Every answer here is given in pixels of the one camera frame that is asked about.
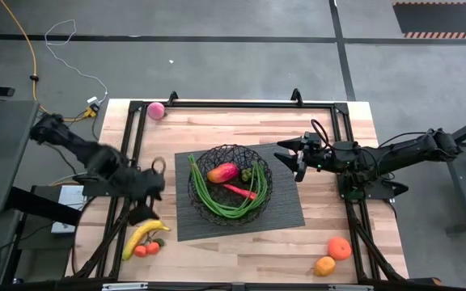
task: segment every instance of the banana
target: banana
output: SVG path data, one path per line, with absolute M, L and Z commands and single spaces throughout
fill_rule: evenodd
M 123 253 L 121 254 L 121 259 L 130 259 L 130 257 L 133 255 L 134 248 L 139 244 L 139 242 L 142 241 L 142 238 L 145 236 L 145 234 L 148 234 L 148 232 L 151 230 L 170 231 L 170 229 L 159 220 L 145 222 L 142 226 L 134 231 L 133 235 L 130 236 L 127 244 L 123 249 Z

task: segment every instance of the red pepper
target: red pepper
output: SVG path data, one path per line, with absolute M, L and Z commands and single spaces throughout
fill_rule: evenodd
M 244 189 L 240 189 L 240 188 L 237 188 L 233 185 L 230 185 L 230 184 L 223 184 L 224 187 L 232 190 L 233 192 L 239 194 L 239 195 L 242 195 L 244 197 L 249 197 L 249 199 L 251 200 L 255 200 L 256 198 L 256 193 L 255 192 L 251 192 L 249 190 L 244 190 Z

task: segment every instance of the wire fruit bowl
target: wire fruit bowl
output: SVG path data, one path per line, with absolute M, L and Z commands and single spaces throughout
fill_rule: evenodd
M 221 184 L 211 183 L 208 181 L 208 179 L 206 179 L 206 174 L 225 162 L 234 163 L 242 171 L 244 169 L 252 168 L 252 162 L 255 161 L 258 162 L 264 172 L 264 176 L 267 181 L 267 193 L 264 200 L 258 207 L 247 211 L 242 217 L 236 219 L 223 217 L 211 211 L 199 197 L 197 188 L 192 181 L 192 175 L 190 174 L 188 181 L 188 194 L 192 206 L 197 210 L 199 215 L 201 215 L 201 217 L 205 218 L 207 221 L 213 222 L 214 224 L 220 226 L 241 226 L 252 222 L 257 217 L 259 217 L 264 212 L 271 198 L 273 181 L 272 172 L 269 169 L 269 165 L 256 151 L 250 150 L 249 148 L 241 145 L 221 145 L 206 151 L 196 161 L 196 164 L 202 176 L 205 177 L 205 185 L 213 201 L 221 205 L 240 207 L 245 200 L 243 196 L 233 193 L 232 191 L 223 187 Z M 251 186 L 251 181 L 246 183 L 242 181 L 240 176 L 241 175 L 227 181 L 227 183 L 236 186 L 237 188 L 248 190 Z M 256 181 L 253 183 L 252 189 L 252 191 L 256 191 Z

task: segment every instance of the concrete floor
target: concrete floor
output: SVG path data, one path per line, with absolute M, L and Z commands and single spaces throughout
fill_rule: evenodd
M 337 5 L 345 37 L 401 38 L 391 1 Z M 96 35 L 334 36 L 328 0 L 30 0 L 10 6 L 25 30 L 38 34 L 76 19 L 80 33 Z M 58 32 L 70 30 L 66 25 Z M 0 33 L 19 33 L 1 6 Z M 34 48 L 38 96 L 49 110 L 76 116 L 86 99 L 102 96 L 97 82 L 55 61 L 44 42 Z M 466 46 L 347 45 L 346 51 L 355 97 L 371 103 L 380 141 L 466 123 Z M 298 87 L 305 99 L 346 100 L 335 44 L 73 42 L 56 52 L 101 78 L 112 98 L 164 98 L 176 90 L 181 98 L 288 99 Z M 14 87 L 13 99 L 31 98 L 31 72 L 26 43 L 0 40 L 0 86 Z M 89 121 L 72 129 L 92 138 Z M 69 174 L 57 153 L 30 142 L 16 184 L 30 188 Z M 466 234 L 448 238 L 444 231 L 466 221 L 447 166 L 425 162 L 398 171 L 396 180 L 410 186 L 396 202 L 410 276 L 466 287 Z M 29 277 L 53 279 L 60 276 L 48 273 L 55 268 L 35 267 Z

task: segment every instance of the wooden table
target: wooden table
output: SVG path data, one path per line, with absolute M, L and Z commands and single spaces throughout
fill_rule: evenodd
M 109 100 L 100 142 L 121 147 L 129 101 Z M 369 103 L 350 102 L 348 106 L 354 139 L 362 146 L 377 146 Z M 263 283 L 357 281 L 353 257 L 337 262 L 337 270 L 331 276 L 316 277 L 312 273 L 315 261 L 326 255 L 329 238 L 342 236 L 350 240 L 345 206 L 337 193 L 335 175 L 328 172 L 318 173 L 309 169 L 303 182 L 298 183 L 306 222 L 303 227 L 177 242 L 175 153 L 207 150 L 222 144 L 248 146 L 298 137 L 305 131 L 312 131 L 311 118 L 325 125 L 329 139 L 333 141 L 328 110 L 169 108 L 167 113 L 161 121 L 147 120 L 139 166 L 149 167 L 158 156 L 167 161 L 166 189 L 163 201 L 156 204 L 156 211 L 173 231 L 156 235 L 167 242 L 157 255 L 133 257 L 123 262 L 120 280 Z M 137 121 L 134 124 L 133 133 L 136 132 Z M 134 134 L 129 154 L 132 153 L 133 141 Z M 398 273 L 407 277 L 392 209 L 380 200 L 369 200 L 367 203 L 375 244 Z M 76 235 L 78 268 L 100 243 L 108 204 L 108 198 L 97 198 L 82 217 Z M 126 238 L 134 230 L 135 227 L 130 226 Z M 361 251 L 366 274 L 370 274 L 366 248 L 362 247 Z M 108 270 L 113 254 L 114 244 L 109 250 Z

